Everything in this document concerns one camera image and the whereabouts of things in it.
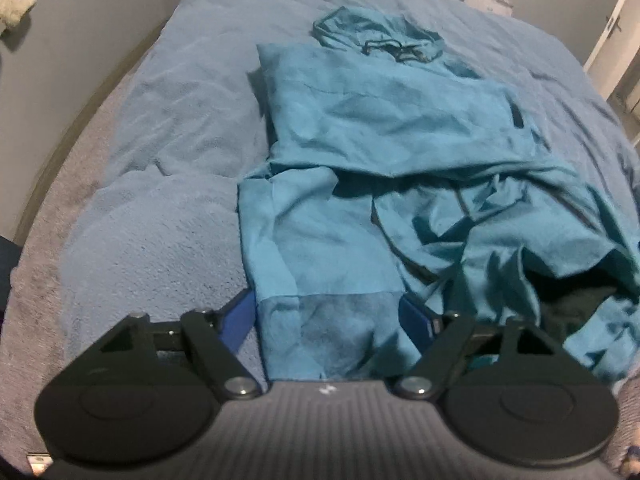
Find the metal bolt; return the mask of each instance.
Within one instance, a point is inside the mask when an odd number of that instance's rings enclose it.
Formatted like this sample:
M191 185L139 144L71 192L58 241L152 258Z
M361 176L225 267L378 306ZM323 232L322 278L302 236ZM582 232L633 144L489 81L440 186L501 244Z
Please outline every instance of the metal bolt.
M433 383L424 377L405 377L398 384L400 392L412 399L426 397L432 388Z
M233 396L248 397L258 391L258 383L250 377L234 377L225 383L225 388Z

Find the floor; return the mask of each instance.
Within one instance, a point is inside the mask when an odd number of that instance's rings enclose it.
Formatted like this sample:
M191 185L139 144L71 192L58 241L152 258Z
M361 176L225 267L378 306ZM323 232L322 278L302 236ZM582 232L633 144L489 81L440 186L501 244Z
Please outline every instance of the floor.
M611 108L613 108L613 111L616 113L616 115L620 118L627 138L631 142L634 142L634 140L636 139L640 139L640 120L638 120L635 115L629 113L626 110L624 101L616 94L613 94L609 98L608 103L609 105L611 105ZM638 150L638 153L640 153L640 142L638 142L636 150Z
M0 345L0 450L21 471L31 471L28 452L47 449L34 424L33 406L65 363L58 257L102 181L114 122L135 70L108 95L71 148L44 197L12 277Z

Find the dark fabric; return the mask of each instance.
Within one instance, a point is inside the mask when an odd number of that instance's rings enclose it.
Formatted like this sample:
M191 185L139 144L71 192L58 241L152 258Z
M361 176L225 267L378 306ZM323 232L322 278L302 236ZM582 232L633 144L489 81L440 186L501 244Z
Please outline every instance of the dark fabric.
M618 290L615 280L599 269L561 280L535 272L527 278L540 298L541 327L561 344Z
M11 291L9 275L11 270L18 265L21 253L21 247L0 236L0 313L2 316L4 316L9 291Z

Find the grey ribbed surface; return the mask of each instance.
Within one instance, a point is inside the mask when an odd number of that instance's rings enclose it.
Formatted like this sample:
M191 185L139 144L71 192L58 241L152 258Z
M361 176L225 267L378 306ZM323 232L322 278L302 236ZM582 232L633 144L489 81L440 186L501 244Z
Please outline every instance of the grey ribbed surface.
M431 404L394 397L383 383L374 381L332 385L335 390L328 391L325 383L277 383L258 399L229 402L197 444L161 463L129 472L103 472L58 462L46 478L617 478L602 462L558 471L503 465L459 442Z

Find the wrinkled fabric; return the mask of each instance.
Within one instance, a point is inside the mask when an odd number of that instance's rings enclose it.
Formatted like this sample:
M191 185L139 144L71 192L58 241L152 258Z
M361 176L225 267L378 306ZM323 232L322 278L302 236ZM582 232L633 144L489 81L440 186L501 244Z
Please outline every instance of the wrinkled fabric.
M444 54L515 88L552 152L638 227L638 154L575 57L538 28L457 0L182 0L136 72L99 189L60 257L66 360L133 310L175 320L246 286L237 185L272 134L256 45L317 44L311 24L340 6L405 16L437 31ZM255 331L238 357L262 380Z
M526 272L597 268L616 293L564 346L603 381L623 377L638 233L551 154L514 90L402 17L341 7L312 35L320 46L258 46L275 142L239 185L268 376L401 374L418 358L402 292L437 313L540 324Z

